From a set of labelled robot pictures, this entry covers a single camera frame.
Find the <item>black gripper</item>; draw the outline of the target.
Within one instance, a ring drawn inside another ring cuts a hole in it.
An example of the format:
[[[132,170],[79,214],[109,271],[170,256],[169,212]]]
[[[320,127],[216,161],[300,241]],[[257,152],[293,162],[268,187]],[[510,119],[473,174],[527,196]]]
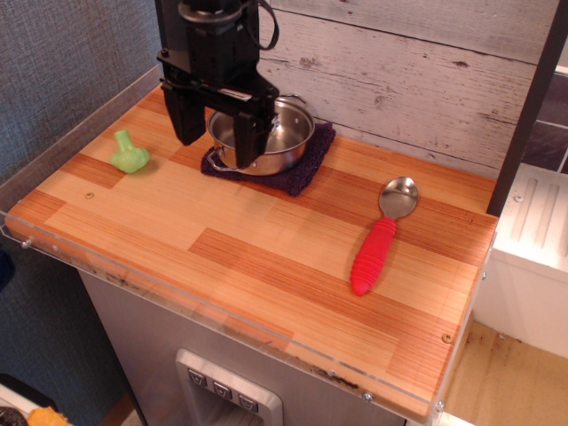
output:
[[[189,69],[163,78],[165,105],[178,140],[189,146],[206,131],[205,108],[234,116],[236,164],[264,154],[278,90],[257,71],[261,51],[276,46],[280,28],[271,8],[178,8],[185,23]],[[260,16],[272,35],[260,36]]]

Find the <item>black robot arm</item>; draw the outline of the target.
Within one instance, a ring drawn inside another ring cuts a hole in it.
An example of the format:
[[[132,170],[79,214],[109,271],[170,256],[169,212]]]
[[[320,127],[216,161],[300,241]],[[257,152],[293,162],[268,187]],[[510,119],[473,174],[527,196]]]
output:
[[[162,90],[177,138],[186,146],[206,130],[205,110],[233,118],[235,161],[264,153],[279,90],[257,71],[266,1],[158,1]]]

